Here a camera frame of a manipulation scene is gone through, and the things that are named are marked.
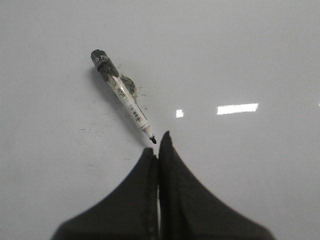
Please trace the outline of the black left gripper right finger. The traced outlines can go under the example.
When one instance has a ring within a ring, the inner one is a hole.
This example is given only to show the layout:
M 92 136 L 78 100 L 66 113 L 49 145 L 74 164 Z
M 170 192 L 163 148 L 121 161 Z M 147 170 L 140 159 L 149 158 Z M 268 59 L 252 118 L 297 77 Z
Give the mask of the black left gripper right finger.
M 164 133 L 159 146 L 160 236 L 163 240 L 272 240 L 264 226 L 213 195 Z

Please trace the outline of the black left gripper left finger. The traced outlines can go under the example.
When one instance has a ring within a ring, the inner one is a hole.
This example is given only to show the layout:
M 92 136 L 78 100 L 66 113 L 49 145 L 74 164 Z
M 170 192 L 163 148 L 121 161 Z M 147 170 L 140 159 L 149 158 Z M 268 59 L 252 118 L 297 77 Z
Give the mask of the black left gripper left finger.
M 145 148 L 134 168 L 107 197 L 62 223 L 54 240 L 158 239 L 159 163 Z

